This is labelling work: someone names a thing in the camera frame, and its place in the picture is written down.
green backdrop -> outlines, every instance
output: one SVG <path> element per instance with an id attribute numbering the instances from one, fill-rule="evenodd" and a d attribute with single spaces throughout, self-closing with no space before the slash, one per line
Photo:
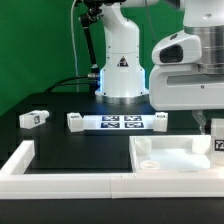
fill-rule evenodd
<path id="1" fill-rule="evenodd" d="M 0 1 L 0 115 L 34 92 L 42 92 L 55 82 L 76 75 L 70 32 L 73 0 Z M 182 29 L 183 13 L 160 2 L 150 7 L 153 27 L 160 40 Z M 89 56 L 78 16 L 85 6 L 75 9 L 75 37 L 79 75 L 90 71 Z M 145 8 L 123 9 L 141 32 L 140 63 L 146 70 L 146 85 L 153 67 L 152 40 Z M 105 62 L 102 23 L 92 25 L 96 57 Z M 75 91 L 70 87 L 56 91 Z"/>

table surface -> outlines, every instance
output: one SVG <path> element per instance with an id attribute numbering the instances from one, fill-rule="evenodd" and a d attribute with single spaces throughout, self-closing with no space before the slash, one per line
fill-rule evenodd
<path id="1" fill-rule="evenodd" d="M 19 115 L 48 110 L 47 122 L 21 129 Z M 26 173 L 132 172 L 130 135 L 158 135 L 152 130 L 71 133 L 67 113 L 81 115 L 153 115 L 149 103 L 114 105 L 87 93 L 36 93 L 0 117 L 0 167 L 23 140 L 34 140 L 35 157 Z M 224 111 L 206 112 L 223 118 Z M 170 134 L 200 134 L 191 111 L 169 112 Z M 0 223 L 219 223 L 223 198 L 151 198 L 91 200 L 1 200 Z"/>

label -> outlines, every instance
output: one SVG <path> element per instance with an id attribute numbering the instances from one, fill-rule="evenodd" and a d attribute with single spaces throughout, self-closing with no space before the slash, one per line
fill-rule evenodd
<path id="1" fill-rule="evenodd" d="M 40 123 L 40 116 L 36 116 L 33 119 L 34 119 L 34 124 L 39 124 Z"/>
<path id="2" fill-rule="evenodd" d="M 125 121 L 142 121 L 141 116 L 124 116 Z"/>
<path id="3" fill-rule="evenodd" d="M 120 128 L 119 122 L 102 122 L 101 128 Z"/>
<path id="4" fill-rule="evenodd" d="M 117 67 L 129 67 L 127 60 L 123 56 L 119 63 L 117 64 Z"/>
<path id="5" fill-rule="evenodd" d="M 215 139 L 215 151 L 224 152 L 224 140 Z"/>
<path id="6" fill-rule="evenodd" d="M 103 116 L 102 121 L 119 121 L 119 116 Z"/>
<path id="7" fill-rule="evenodd" d="M 142 122 L 125 122 L 125 128 L 144 128 Z"/>

white plastic part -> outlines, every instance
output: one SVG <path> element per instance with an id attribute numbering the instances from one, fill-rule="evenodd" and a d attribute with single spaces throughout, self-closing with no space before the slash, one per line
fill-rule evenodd
<path id="1" fill-rule="evenodd" d="M 102 7 L 106 64 L 101 70 L 98 97 L 135 98 L 148 94 L 145 71 L 139 64 L 139 28 L 123 17 L 120 4 Z"/>
<path id="2" fill-rule="evenodd" d="M 223 26 L 223 9 L 223 0 L 186 0 L 184 26 Z"/>
<path id="3" fill-rule="evenodd" d="M 141 130 L 153 129 L 154 115 L 87 115 L 83 117 L 85 130 Z"/>
<path id="4" fill-rule="evenodd" d="M 7 163 L 2 167 L 0 175 L 23 174 L 34 155 L 34 142 L 23 141 Z"/>
<path id="5" fill-rule="evenodd" d="M 193 137 L 192 152 L 207 155 L 211 152 L 212 141 L 210 135 L 199 135 Z"/>
<path id="6" fill-rule="evenodd" d="M 136 137 L 135 147 L 138 156 L 150 156 L 152 150 L 152 141 L 150 138 L 144 136 Z"/>
<path id="7" fill-rule="evenodd" d="M 68 127 L 71 132 L 83 131 L 83 118 L 80 113 L 67 114 Z"/>
<path id="8" fill-rule="evenodd" d="M 169 169 L 164 169 L 162 161 L 158 162 L 155 159 L 148 160 L 145 156 L 137 156 L 136 136 L 132 136 L 130 137 L 130 154 L 134 173 L 23 175 L 24 168 L 31 162 L 34 152 L 33 142 L 25 141 L 0 171 L 0 199 L 224 196 L 224 169 L 210 167 L 206 155 L 190 153 L 195 136 L 147 137 L 152 140 L 151 154 L 154 150 L 161 150 L 161 147 L 163 147 L 164 153 L 168 153 L 168 157 L 171 159 L 167 164 Z M 170 152 L 173 147 L 176 147 L 174 154 Z M 189 160 L 189 153 L 197 158 L 195 163 L 189 164 L 192 162 L 192 158 Z M 23 164 L 22 161 L 25 158 L 26 166 L 17 169 L 12 162 L 15 158 L 17 164 Z M 172 162 L 179 159 L 182 159 L 176 163 L 179 165 L 172 167 Z M 188 169 L 186 167 L 181 169 L 183 161 L 185 164 L 188 163 Z"/>
<path id="9" fill-rule="evenodd" d="M 19 116 L 20 128 L 31 129 L 46 122 L 49 112 L 46 110 L 34 110 Z"/>
<path id="10" fill-rule="evenodd" d="M 139 147 L 138 139 L 144 141 L 144 150 Z M 199 149 L 195 149 L 195 143 L 203 141 L 204 148 L 200 146 Z M 208 170 L 211 167 L 209 152 L 211 152 L 211 136 L 209 135 L 130 138 L 132 168 L 136 173 L 145 172 L 145 170 L 149 172 L 150 168 L 179 172 Z"/>
<path id="11" fill-rule="evenodd" d="M 161 51 L 174 45 L 183 49 L 183 60 L 178 64 L 194 63 L 201 58 L 201 41 L 198 36 L 186 34 L 184 31 L 175 35 L 175 38 L 172 38 L 174 35 L 164 38 L 155 46 L 152 52 L 152 60 L 155 64 L 163 65 L 164 63 L 160 60 Z"/>
<path id="12" fill-rule="evenodd" d="M 224 119 L 212 119 L 212 164 L 224 167 Z"/>
<path id="13" fill-rule="evenodd" d="M 153 130 L 159 132 L 166 132 L 168 125 L 168 113 L 157 112 L 153 122 Z"/>
<path id="14" fill-rule="evenodd" d="M 149 5 L 154 5 L 158 2 L 159 0 L 127 0 L 122 3 L 122 7 L 124 8 L 130 8 L 130 7 L 145 7 L 146 4 Z"/>

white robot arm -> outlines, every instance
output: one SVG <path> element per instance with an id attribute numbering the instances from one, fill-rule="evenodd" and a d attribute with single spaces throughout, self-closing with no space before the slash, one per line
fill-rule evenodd
<path id="1" fill-rule="evenodd" d="M 139 29 L 135 23 L 123 17 L 120 8 L 144 7 L 158 0 L 120 1 L 122 3 L 117 0 L 112 5 L 108 4 L 111 2 L 101 0 L 105 4 L 99 5 L 98 15 L 105 30 L 106 64 L 100 71 L 101 81 L 96 99 L 118 104 L 148 101 L 145 71 L 139 64 Z"/>
<path id="2" fill-rule="evenodd" d="M 160 41 L 152 58 L 156 110 L 224 108 L 224 1 L 185 0 L 184 30 Z"/>

